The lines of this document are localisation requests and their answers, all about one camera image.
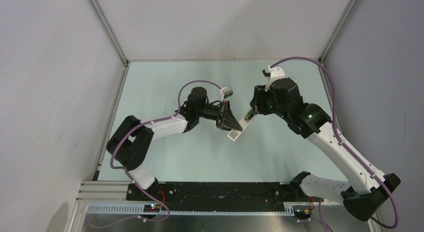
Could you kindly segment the green AAA battery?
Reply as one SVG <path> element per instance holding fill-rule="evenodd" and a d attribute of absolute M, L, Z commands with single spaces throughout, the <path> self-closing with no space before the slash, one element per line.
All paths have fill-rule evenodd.
<path fill-rule="evenodd" d="M 250 112 L 250 113 L 246 114 L 246 116 L 244 117 L 244 120 L 246 122 L 249 122 L 254 116 L 255 116 L 255 114 Z"/>

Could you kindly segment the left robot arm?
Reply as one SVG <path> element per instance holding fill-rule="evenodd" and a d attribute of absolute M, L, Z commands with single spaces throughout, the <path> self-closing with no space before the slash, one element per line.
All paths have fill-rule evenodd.
<path fill-rule="evenodd" d="M 113 161 L 118 161 L 132 181 L 139 185 L 138 193 L 145 200 L 153 200 L 158 186 L 145 161 L 151 142 L 160 138 L 183 134 L 194 129 L 200 119 L 214 122 L 223 131 L 243 130 L 231 111 L 228 97 L 231 87 L 220 89 L 220 100 L 209 101 L 207 90 L 194 87 L 182 106 L 172 116 L 142 122 L 133 115 L 127 116 L 106 144 Z"/>

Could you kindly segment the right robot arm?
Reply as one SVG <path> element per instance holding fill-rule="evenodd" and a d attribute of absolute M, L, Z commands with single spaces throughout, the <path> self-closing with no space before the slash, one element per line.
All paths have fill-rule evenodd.
<path fill-rule="evenodd" d="M 318 177 L 303 171 L 290 182 L 297 201 L 319 197 L 341 204 L 356 219 L 366 222 L 401 183 L 395 173 L 371 165 L 333 127 L 330 116 L 317 104 L 306 103 L 291 78 L 277 79 L 270 86 L 256 85 L 250 107 L 256 115 L 283 119 L 297 135 L 319 148 L 343 173 L 345 181 Z"/>

